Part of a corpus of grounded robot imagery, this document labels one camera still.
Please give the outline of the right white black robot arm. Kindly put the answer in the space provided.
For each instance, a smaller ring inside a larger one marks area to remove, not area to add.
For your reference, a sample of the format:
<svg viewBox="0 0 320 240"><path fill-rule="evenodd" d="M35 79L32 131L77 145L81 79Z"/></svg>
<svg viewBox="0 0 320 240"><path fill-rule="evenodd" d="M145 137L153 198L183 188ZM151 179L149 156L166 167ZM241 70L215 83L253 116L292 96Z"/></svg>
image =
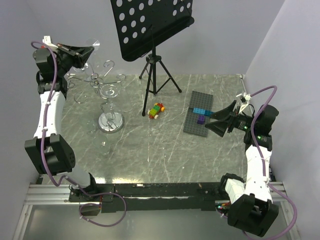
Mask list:
<svg viewBox="0 0 320 240"><path fill-rule="evenodd" d="M270 158L273 142L270 131L279 115L272 105L261 108L257 118L241 113L234 100L228 107L211 114L212 122L205 127L218 136L233 129L244 131L246 179L226 173L220 179L219 196L228 202L216 202L216 210L227 218L227 223L244 232L263 237L279 214L273 203L270 187Z"/></svg>

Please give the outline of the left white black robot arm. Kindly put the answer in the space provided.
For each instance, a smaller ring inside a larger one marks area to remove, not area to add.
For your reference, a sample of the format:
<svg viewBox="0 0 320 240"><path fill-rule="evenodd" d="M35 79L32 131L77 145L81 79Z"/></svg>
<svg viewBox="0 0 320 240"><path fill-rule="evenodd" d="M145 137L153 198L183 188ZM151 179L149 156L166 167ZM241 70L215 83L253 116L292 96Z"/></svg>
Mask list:
<svg viewBox="0 0 320 240"><path fill-rule="evenodd" d="M65 75L71 68L83 68L94 51L92 46L42 43L32 54L38 67L37 92L40 114L32 139L24 149L39 175L46 175L55 186L62 180L71 184L70 192L87 201L95 200L99 189L91 173L76 165L73 149L61 135L62 115L67 99Z"/></svg>

